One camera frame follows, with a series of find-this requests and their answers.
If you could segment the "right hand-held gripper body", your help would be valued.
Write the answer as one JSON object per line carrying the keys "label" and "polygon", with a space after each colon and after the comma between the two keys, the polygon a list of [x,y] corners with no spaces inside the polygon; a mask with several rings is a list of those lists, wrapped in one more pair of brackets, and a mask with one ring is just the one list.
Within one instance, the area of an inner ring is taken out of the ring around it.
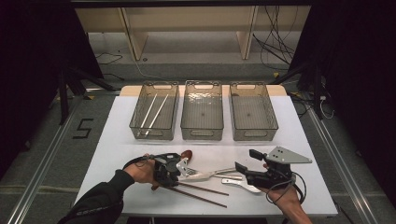
{"label": "right hand-held gripper body", "polygon": [[312,160],[283,147],[275,147],[269,153],[262,153],[267,165],[266,172],[247,170],[247,183],[256,188],[285,189],[292,180],[290,166],[294,163],[311,163]]}

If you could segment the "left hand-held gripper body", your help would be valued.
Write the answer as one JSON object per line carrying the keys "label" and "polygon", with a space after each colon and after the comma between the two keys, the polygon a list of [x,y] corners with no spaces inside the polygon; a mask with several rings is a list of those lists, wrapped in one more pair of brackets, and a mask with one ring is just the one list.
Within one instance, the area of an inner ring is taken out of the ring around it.
{"label": "left hand-held gripper body", "polygon": [[188,162],[190,160],[190,155],[187,152],[183,152],[181,154],[164,153],[155,155],[153,159],[155,160],[154,176],[166,175],[167,177],[179,177],[181,172],[177,169],[177,164],[180,161]]}

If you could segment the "white utensil with holed handle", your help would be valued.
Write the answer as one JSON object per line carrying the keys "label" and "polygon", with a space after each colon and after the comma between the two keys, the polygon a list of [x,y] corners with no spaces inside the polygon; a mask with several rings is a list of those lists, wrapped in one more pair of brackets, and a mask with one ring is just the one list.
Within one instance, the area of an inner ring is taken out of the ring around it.
{"label": "white utensil with holed handle", "polygon": [[261,190],[257,189],[254,186],[249,185],[246,181],[243,181],[243,180],[233,180],[233,179],[229,179],[229,178],[222,178],[221,183],[226,184],[226,185],[239,186],[239,187],[246,189],[252,193],[261,193],[262,192]]}

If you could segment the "metal fork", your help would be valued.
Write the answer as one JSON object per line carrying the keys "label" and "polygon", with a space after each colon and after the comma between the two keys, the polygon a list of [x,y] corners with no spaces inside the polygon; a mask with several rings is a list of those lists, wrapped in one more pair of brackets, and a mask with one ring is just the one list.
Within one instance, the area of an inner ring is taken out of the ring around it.
{"label": "metal fork", "polygon": [[221,169],[217,171],[211,171],[211,172],[202,172],[198,170],[194,170],[191,168],[187,168],[187,174],[188,175],[217,175],[217,174],[225,174],[225,173],[230,173],[230,172],[235,172],[235,168],[228,168],[228,169]]}

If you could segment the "brown spoon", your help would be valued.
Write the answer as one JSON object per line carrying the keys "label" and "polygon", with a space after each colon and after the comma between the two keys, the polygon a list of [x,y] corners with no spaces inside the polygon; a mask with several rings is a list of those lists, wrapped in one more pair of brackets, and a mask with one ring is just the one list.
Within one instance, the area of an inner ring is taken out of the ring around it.
{"label": "brown spoon", "polygon": [[159,183],[158,186],[152,186],[152,190],[156,190],[159,186],[173,187],[177,184],[180,171],[177,169],[177,164],[183,160],[188,161],[192,157],[191,150],[185,150],[181,154],[165,153],[154,156],[154,179]]}

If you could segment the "white spoon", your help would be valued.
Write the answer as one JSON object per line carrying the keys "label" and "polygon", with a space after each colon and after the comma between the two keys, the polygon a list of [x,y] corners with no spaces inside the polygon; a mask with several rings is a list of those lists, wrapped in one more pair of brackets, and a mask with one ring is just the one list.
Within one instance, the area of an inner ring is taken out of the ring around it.
{"label": "white spoon", "polygon": [[198,181],[206,181],[208,180],[213,174],[212,173],[199,173],[194,175],[187,175],[181,177],[179,180],[181,182],[198,182]]}

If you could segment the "brown chopstick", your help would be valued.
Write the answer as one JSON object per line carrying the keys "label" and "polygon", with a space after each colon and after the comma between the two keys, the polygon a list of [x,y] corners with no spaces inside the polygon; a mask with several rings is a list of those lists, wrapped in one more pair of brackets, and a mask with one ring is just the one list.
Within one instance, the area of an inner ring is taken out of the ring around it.
{"label": "brown chopstick", "polygon": [[217,203],[217,202],[214,202],[214,201],[208,200],[206,198],[194,195],[192,193],[188,193],[188,192],[180,190],[180,189],[176,189],[176,188],[173,188],[173,187],[162,187],[162,188],[172,190],[173,192],[185,195],[187,197],[191,197],[191,198],[199,200],[199,201],[203,201],[203,202],[211,203],[211,204],[214,204],[214,205],[217,205],[217,206],[220,206],[220,207],[228,208],[228,206],[226,204]]}
{"label": "brown chopstick", "polygon": [[177,182],[177,184],[179,186],[182,186],[182,187],[187,187],[187,188],[191,188],[191,189],[198,189],[198,190],[202,190],[202,191],[207,191],[207,192],[211,192],[211,193],[216,193],[216,194],[220,194],[220,195],[229,196],[229,193],[221,192],[221,191],[214,190],[214,189],[206,189],[206,188],[202,188],[202,187],[198,187],[198,186],[194,186],[194,185],[190,185],[190,184],[186,184],[186,183],[181,183],[181,182]]}

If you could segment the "clear grey plastic bin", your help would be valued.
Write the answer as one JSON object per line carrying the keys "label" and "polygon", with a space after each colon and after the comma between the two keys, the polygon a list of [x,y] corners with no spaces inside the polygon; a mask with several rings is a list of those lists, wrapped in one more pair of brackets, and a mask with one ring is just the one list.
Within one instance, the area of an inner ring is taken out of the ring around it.
{"label": "clear grey plastic bin", "polygon": [[276,114],[264,82],[230,84],[234,141],[272,141],[278,130]]}
{"label": "clear grey plastic bin", "polygon": [[[140,128],[141,123],[149,109],[150,103],[156,93],[158,93],[158,96],[153,107],[151,108],[146,124],[144,128]],[[149,128],[149,125],[156,115],[166,94],[169,94],[169,97],[167,98],[167,101],[163,106],[159,117],[151,128],[151,131],[147,136],[145,136],[145,131]],[[142,89],[138,96],[134,113],[129,125],[134,138],[148,140],[172,140],[174,138],[178,102],[179,88],[177,82],[146,81],[142,85]]]}
{"label": "clear grey plastic bin", "polygon": [[184,140],[222,139],[224,121],[222,86],[219,81],[186,82],[180,128]]}

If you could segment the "person's left hand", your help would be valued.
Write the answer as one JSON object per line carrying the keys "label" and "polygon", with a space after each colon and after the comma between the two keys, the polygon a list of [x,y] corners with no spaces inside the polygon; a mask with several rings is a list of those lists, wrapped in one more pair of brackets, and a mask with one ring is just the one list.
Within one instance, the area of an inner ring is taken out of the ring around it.
{"label": "person's left hand", "polygon": [[145,154],[142,159],[133,159],[127,162],[122,168],[130,175],[135,182],[141,184],[150,184],[152,189],[160,185],[154,179],[155,160],[149,159],[149,154]]}

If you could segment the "person's right hand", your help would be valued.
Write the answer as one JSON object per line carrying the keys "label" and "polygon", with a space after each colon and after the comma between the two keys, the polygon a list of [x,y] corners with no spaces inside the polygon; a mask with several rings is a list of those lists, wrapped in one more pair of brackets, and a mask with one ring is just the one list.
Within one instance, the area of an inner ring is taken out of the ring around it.
{"label": "person's right hand", "polygon": [[297,196],[297,191],[294,186],[288,186],[285,189],[265,189],[261,188],[286,217],[293,217],[297,214],[303,212],[299,198]]}

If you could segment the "white table sheet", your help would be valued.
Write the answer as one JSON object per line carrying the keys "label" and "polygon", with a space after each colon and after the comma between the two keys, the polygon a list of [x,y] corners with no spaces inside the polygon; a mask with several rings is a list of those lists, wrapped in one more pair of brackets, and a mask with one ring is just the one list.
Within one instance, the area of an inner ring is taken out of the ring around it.
{"label": "white table sheet", "polygon": [[[315,157],[305,137],[301,122],[288,96],[273,96],[271,102],[276,113],[278,130],[270,142],[236,142],[233,140],[229,99],[223,98],[224,129],[220,141],[185,141],[181,130],[176,128],[171,141],[136,140],[129,127],[137,99],[118,96],[110,109],[98,146],[92,156],[89,169],[79,190],[83,195],[96,184],[109,180],[114,171],[136,157],[166,152],[180,153],[186,149],[193,152],[190,166],[199,171],[215,171],[233,167],[235,162],[253,171],[263,169],[262,162],[251,158],[248,151],[254,148],[269,152],[277,146],[284,147],[313,160]],[[280,211],[268,203],[262,193],[221,183],[210,178],[198,184],[202,188],[229,193],[229,196],[202,190],[185,188],[186,192],[208,200],[226,204],[228,208],[206,203],[159,188],[152,190],[148,184],[134,184],[124,192],[123,213],[143,217],[269,217]]]}

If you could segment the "black metal stand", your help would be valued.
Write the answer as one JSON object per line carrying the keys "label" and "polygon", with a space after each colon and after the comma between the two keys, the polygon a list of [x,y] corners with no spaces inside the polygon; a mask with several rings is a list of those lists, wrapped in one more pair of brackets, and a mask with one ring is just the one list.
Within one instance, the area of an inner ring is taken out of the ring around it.
{"label": "black metal stand", "polygon": [[90,75],[89,73],[73,67],[68,66],[64,68],[58,75],[58,90],[61,101],[61,121],[60,124],[63,125],[69,116],[69,106],[67,99],[67,89],[69,88],[75,95],[82,96],[85,94],[87,89],[83,86],[81,80],[88,79],[91,83],[107,90],[107,91],[118,91],[119,88],[113,87],[98,77]]}
{"label": "black metal stand", "polygon": [[284,76],[276,78],[271,82],[271,85],[279,85],[289,78],[300,74],[297,82],[299,91],[312,91],[313,92],[313,109],[319,119],[323,119],[320,109],[320,96],[321,96],[321,70],[317,63],[302,63],[290,69]]}

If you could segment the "wooden table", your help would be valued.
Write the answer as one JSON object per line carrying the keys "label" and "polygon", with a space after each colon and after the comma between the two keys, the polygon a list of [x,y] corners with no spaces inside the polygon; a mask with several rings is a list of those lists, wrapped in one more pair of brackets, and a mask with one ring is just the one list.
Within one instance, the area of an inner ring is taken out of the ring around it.
{"label": "wooden table", "polygon": [[[268,94],[270,96],[286,96],[287,92],[281,85],[267,85]],[[230,87],[228,85],[222,86],[222,93],[229,94]],[[120,90],[120,96],[138,96],[141,91],[141,86],[124,86]]]}

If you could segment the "black curtain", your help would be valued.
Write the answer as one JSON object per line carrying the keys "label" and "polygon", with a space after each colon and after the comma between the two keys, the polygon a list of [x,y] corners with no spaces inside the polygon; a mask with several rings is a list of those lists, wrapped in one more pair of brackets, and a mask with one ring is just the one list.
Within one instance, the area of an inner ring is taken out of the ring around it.
{"label": "black curtain", "polygon": [[71,0],[0,0],[0,179],[42,120],[67,66],[103,76]]}
{"label": "black curtain", "polygon": [[396,0],[310,0],[292,67],[318,62],[337,116],[396,208]]}

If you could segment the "beige wooden desk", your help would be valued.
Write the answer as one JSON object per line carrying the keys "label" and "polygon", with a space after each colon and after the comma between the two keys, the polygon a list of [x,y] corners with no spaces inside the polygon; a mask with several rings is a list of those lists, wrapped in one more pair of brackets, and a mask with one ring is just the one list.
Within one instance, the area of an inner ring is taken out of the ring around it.
{"label": "beige wooden desk", "polygon": [[123,33],[132,58],[141,58],[150,32],[234,32],[241,56],[249,56],[255,31],[301,31],[309,6],[78,8],[87,33]]}

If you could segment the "metal floor rail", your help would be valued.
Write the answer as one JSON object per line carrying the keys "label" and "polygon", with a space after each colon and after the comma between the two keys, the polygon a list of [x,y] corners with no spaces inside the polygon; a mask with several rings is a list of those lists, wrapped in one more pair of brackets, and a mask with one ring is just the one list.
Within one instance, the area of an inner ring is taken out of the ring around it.
{"label": "metal floor rail", "polygon": [[338,147],[334,143],[324,122],[317,117],[316,113],[313,110],[310,110],[308,114],[313,124],[315,125],[322,142],[325,145],[325,148],[335,166],[337,173],[340,175],[346,191],[348,192],[351,201],[355,205],[355,208],[359,213],[362,222],[364,224],[378,224],[378,220],[375,217],[373,210],[371,209],[369,201],[364,196],[361,188],[358,186],[357,181],[350,172],[347,163],[339,152]]}
{"label": "metal floor rail", "polygon": [[12,199],[6,201],[10,208],[10,212],[6,212],[6,224],[22,223],[81,102],[78,97],[69,101],[69,116],[61,124],[58,118],[60,103],[53,101],[28,141],[28,148],[17,156],[0,181],[0,196]]}

